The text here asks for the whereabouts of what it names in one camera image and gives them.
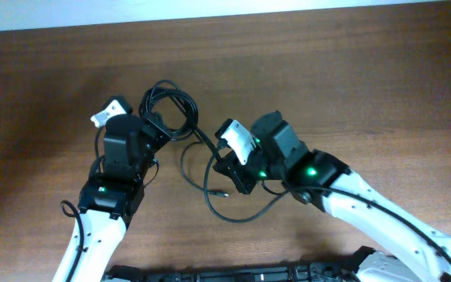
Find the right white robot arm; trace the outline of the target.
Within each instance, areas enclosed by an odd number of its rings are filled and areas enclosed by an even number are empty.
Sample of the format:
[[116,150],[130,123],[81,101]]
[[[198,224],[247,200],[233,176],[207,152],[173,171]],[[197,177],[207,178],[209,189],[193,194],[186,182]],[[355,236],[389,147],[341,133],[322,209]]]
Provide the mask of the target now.
[[383,249],[361,248],[341,269],[357,281],[451,281],[451,236],[422,222],[377,192],[335,156],[310,150],[279,111],[251,128],[227,119],[215,133],[230,152],[212,165],[249,194],[257,183],[280,181],[302,204],[340,219]]

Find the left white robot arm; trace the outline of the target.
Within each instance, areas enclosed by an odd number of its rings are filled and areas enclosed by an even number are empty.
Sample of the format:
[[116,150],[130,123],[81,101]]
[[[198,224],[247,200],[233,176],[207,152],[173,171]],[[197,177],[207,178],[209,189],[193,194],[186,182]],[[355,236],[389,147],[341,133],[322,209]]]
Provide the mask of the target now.
[[71,208],[75,224],[54,281],[102,280],[144,198],[155,153],[170,140],[158,113],[120,114],[104,128],[104,153],[94,160],[78,204],[62,203]]

